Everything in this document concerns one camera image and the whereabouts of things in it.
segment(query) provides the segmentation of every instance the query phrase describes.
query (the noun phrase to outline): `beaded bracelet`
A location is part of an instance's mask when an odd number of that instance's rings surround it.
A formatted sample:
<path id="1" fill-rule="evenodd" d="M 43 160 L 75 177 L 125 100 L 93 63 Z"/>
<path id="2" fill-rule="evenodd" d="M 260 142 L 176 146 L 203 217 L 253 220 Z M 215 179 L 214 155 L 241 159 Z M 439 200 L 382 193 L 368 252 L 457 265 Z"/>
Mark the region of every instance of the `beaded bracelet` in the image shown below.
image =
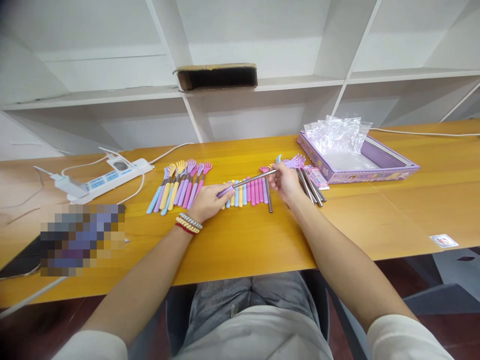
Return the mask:
<path id="1" fill-rule="evenodd" d="M 179 228 L 181 228 L 182 230 L 186 231 L 187 233 L 191 234 L 191 235 L 195 235 L 195 233 L 193 231 L 190 231 L 188 230 L 185 226 L 183 226 L 181 223 L 178 223 L 176 222 L 175 223 L 176 226 L 178 226 Z"/>
<path id="2" fill-rule="evenodd" d="M 188 216 L 187 214 L 184 214 L 183 212 L 181 212 L 181 213 L 179 214 L 179 216 L 180 216 L 183 220 L 185 220 L 186 222 L 188 222 L 188 223 L 190 223 L 191 225 L 193 225 L 194 227 L 196 227 L 197 229 L 202 230 L 202 229 L 204 228 L 200 223 L 196 222 L 196 221 L 193 220 L 190 216 Z"/>
<path id="3" fill-rule="evenodd" d="M 182 224 L 185 228 L 187 228 L 191 232 L 194 232 L 195 234 L 198 234 L 200 232 L 200 229 L 198 229 L 195 226 L 189 224 L 188 222 L 183 220 L 180 216 L 178 216 L 175 220 L 177 221 L 177 223 Z"/>

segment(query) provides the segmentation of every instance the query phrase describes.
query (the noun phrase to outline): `forearm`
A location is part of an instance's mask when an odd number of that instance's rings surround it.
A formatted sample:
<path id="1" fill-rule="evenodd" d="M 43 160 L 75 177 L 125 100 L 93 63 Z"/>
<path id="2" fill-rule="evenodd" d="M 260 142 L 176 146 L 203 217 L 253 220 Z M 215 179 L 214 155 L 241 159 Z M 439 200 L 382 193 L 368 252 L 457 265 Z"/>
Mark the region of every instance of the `forearm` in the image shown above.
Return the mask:
<path id="1" fill-rule="evenodd" d="M 306 196 L 290 206 L 318 269 L 365 331 L 387 314 L 417 319 L 375 263 L 338 230 Z"/>
<path id="2" fill-rule="evenodd" d="M 191 239 L 174 226 L 108 293 L 82 330 L 117 335 L 129 346 L 167 295 Z"/>

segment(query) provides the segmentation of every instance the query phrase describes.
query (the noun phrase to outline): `plastic handle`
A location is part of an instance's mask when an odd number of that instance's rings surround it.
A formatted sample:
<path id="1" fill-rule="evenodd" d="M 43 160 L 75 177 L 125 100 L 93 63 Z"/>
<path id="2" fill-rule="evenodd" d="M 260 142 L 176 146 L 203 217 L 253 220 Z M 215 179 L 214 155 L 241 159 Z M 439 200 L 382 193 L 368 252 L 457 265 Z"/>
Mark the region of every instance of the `plastic handle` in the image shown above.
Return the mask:
<path id="1" fill-rule="evenodd" d="M 148 206 L 148 209 L 146 210 L 147 214 L 151 214 L 152 211 L 154 210 L 155 204 L 157 203 L 157 200 L 159 199 L 160 192 L 162 191 L 162 186 L 160 185 L 158 189 L 156 190 L 155 195 L 153 196 L 153 199 L 151 200 L 150 205 Z"/>
<path id="2" fill-rule="evenodd" d="M 190 199 L 188 200 L 188 206 L 186 207 L 187 209 L 190 209 L 192 207 L 192 204 L 194 203 L 195 193 L 197 192 L 197 187 L 198 186 L 199 185 L 197 183 L 194 183 L 192 188 L 191 188 Z"/>
<path id="3" fill-rule="evenodd" d="M 223 195 L 225 195 L 226 193 L 228 193 L 229 191 L 231 191 L 231 190 L 233 190 L 233 189 L 234 189 L 234 188 L 233 188 L 232 186 L 229 186 L 229 187 L 227 187 L 225 190 L 220 191 L 216 197 L 220 199 Z"/>
<path id="4" fill-rule="evenodd" d="M 239 188 L 236 187 L 235 188 L 235 207 L 238 208 L 239 207 Z"/>
<path id="5" fill-rule="evenodd" d="M 171 189 L 170 189 L 170 192 L 168 193 L 168 198 L 166 200 L 167 204 L 170 204 L 170 200 L 172 199 L 172 193 L 173 192 L 174 192 L 174 187 L 172 186 Z M 166 206 L 166 204 L 165 204 L 165 207 L 161 210 L 160 215 L 165 216 L 165 214 L 167 213 L 168 210 L 169 210 L 169 207 Z"/>
<path id="6" fill-rule="evenodd" d="M 178 198 L 178 206 L 183 206 L 183 204 L 184 204 L 185 193 L 187 192 L 188 184 L 191 184 L 190 181 L 185 179 L 185 182 L 183 183 L 183 187 L 181 188 L 180 197 Z"/>
<path id="7" fill-rule="evenodd" d="M 267 179 L 263 178 L 261 179 L 261 187 L 263 189 L 263 203 L 268 204 L 269 203 L 269 197 L 267 196 Z"/>
<path id="8" fill-rule="evenodd" d="M 255 180 L 255 204 L 260 204 L 260 189 L 259 189 L 259 181 Z"/>
<path id="9" fill-rule="evenodd" d="M 230 207 L 233 208 L 235 206 L 235 195 L 233 195 L 231 198 L 230 198 Z"/>
<path id="10" fill-rule="evenodd" d="M 222 210 L 225 210 L 225 204 L 223 204 L 223 206 L 221 207 Z"/>
<path id="11" fill-rule="evenodd" d="M 163 195 L 161 197 L 160 207 L 159 207 L 160 210 L 163 210 L 166 207 L 165 205 L 167 204 L 167 198 L 169 197 L 170 187 L 171 187 L 171 184 L 167 182 L 165 184 L 165 190 L 163 191 Z"/>
<path id="12" fill-rule="evenodd" d="M 198 184 L 198 188 L 196 189 L 196 193 L 195 193 L 195 199 L 197 198 L 197 195 L 199 194 L 200 192 L 200 189 L 202 188 L 202 186 L 204 185 L 204 180 L 200 180 L 200 183 Z"/>
<path id="13" fill-rule="evenodd" d="M 175 184 L 173 184 L 173 192 L 171 193 L 171 199 L 168 201 L 168 211 L 172 211 L 174 209 L 174 200 L 175 197 L 177 196 L 177 193 L 179 191 L 179 182 L 176 181 Z"/>
<path id="14" fill-rule="evenodd" d="M 164 192 L 165 192 L 165 185 L 161 186 L 160 195 L 158 195 L 155 208 L 153 209 L 154 213 L 158 213 L 160 211 L 160 202 L 162 202 L 162 197 L 164 196 Z"/>
<path id="15" fill-rule="evenodd" d="M 255 181 L 251 183 L 251 186 L 250 186 L 250 204 L 252 206 L 255 206 L 257 205 L 257 202 L 255 201 Z"/>
<path id="16" fill-rule="evenodd" d="M 243 188 L 243 206 L 246 206 L 247 205 L 247 184 L 243 184 L 242 188 Z"/>
<path id="17" fill-rule="evenodd" d="M 250 194 L 250 183 L 246 185 L 246 201 L 250 203 L 252 201 L 252 196 Z"/>
<path id="18" fill-rule="evenodd" d="M 230 199 L 228 199 L 228 200 L 226 201 L 225 207 L 226 207 L 227 209 L 230 209 Z"/>
<path id="19" fill-rule="evenodd" d="M 258 179 L 258 197 L 260 198 L 260 204 L 264 202 L 265 188 L 262 186 L 262 184 L 264 184 L 264 179 Z"/>
<path id="20" fill-rule="evenodd" d="M 191 191 L 192 191 L 192 183 L 189 181 L 188 185 L 186 186 L 185 198 L 183 199 L 183 208 L 184 209 L 186 209 L 188 204 L 189 204 Z"/>
<path id="21" fill-rule="evenodd" d="M 180 186 L 178 187 L 178 191 L 176 192 L 175 199 L 173 200 L 173 205 L 177 205 L 179 203 L 180 194 L 182 193 L 184 184 L 185 184 L 185 179 L 182 179 L 182 181 L 180 182 Z"/>
<path id="22" fill-rule="evenodd" d="M 238 187 L 238 207 L 242 208 L 244 206 L 244 186 Z"/>

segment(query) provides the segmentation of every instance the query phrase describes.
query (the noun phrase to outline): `white sleeve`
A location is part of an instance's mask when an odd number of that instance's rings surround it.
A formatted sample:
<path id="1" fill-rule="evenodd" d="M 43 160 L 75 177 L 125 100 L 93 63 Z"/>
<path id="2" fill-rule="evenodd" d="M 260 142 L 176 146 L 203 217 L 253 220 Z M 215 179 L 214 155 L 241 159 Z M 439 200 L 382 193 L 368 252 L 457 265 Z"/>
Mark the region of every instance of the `white sleeve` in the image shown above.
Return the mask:
<path id="1" fill-rule="evenodd" d="M 435 336 L 418 321 L 403 315 L 385 315 L 367 333 L 373 360 L 453 360 Z"/>
<path id="2" fill-rule="evenodd" d="M 96 330 L 77 332 L 52 360 L 128 360 L 127 346 L 116 335 Z"/>

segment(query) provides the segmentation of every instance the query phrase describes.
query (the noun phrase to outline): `person's left hand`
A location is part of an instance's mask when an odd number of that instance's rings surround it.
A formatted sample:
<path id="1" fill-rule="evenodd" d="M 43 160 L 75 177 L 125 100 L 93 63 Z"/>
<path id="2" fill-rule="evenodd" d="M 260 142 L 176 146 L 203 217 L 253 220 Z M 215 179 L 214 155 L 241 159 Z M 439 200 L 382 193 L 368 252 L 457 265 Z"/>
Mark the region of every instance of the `person's left hand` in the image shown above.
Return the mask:
<path id="1" fill-rule="evenodd" d="M 235 195 L 235 190 L 231 190 L 218 198 L 217 195 L 231 186 L 231 183 L 221 185 L 203 186 L 196 196 L 191 208 L 186 214 L 197 223 L 203 223 L 220 211 L 223 205 Z"/>

